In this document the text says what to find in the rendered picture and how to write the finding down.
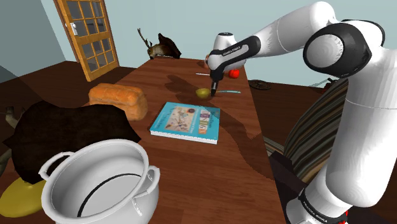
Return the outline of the dark brown irregular slab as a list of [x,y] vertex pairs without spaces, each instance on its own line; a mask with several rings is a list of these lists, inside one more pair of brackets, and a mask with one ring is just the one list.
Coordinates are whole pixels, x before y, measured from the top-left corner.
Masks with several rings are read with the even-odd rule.
[[43,180],[41,166],[60,152],[76,152],[108,139],[141,138],[125,112],[112,105],[60,108],[46,101],[33,104],[19,119],[14,134],[3,141],[11,149],[18,175],[30,184]]

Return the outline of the dark round disc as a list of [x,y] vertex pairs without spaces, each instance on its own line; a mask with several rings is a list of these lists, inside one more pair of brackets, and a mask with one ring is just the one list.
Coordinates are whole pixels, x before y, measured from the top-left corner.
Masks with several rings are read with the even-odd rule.
[[249,80],[249,86],[258,90],[270,90],[271,84],[263,80]]

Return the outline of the orange bread loaf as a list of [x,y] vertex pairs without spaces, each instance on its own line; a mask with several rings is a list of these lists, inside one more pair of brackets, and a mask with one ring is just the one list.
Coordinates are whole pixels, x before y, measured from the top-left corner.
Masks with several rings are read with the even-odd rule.
[[148,112],[148,102],[141,88],[100,83],[90,89],[89,103],[116,106],[125,112],[127,120],[142,120]]

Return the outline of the blue book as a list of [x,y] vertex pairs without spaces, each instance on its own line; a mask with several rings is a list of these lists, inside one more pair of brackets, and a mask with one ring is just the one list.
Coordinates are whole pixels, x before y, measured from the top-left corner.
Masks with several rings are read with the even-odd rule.
[[166,102],[150,128],[154,136],[217,144],[220,109]]

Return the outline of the wooden door with glass panes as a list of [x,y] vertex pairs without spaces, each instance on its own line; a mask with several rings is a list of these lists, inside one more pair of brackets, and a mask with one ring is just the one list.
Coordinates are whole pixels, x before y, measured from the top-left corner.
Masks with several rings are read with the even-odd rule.
[[104,0],[53,0],[87,81],[119,66]]

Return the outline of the yellow round cushion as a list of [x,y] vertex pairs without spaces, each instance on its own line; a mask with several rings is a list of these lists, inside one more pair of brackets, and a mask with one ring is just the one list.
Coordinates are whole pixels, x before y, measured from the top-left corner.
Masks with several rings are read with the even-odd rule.
[[41,210],[41,194],[45,184],[45,180],[30,184],[22,178],[16,179],[0,197],[0,215],[19,218]]

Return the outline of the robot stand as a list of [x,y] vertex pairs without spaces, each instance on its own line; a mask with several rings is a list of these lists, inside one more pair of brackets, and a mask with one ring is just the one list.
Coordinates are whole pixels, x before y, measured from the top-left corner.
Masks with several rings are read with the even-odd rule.
[[281,201],[284,218],[287,224],[291,224],[286,214],[286,205],[290,200],[295,199],[307,184],[293,173],[291,160],[284,155],[275,151],[269,156],[269,161]]

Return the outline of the deer head figure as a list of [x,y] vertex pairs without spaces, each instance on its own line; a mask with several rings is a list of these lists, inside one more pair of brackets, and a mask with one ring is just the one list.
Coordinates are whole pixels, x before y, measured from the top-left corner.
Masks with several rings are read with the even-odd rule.
[[147,46],[147,53],[151,60],[153,60],[156,56],[166,56],[173,57],[175,59],[179,59],[181,56],[181,52],[177,48],[175,42],[170,38],[163,36],[161,33],[158,33],[159,43],[153,45],[152,42],[148,41],[141,34],[141,29],[137,29],[141,39],[144,41],[144,44]]

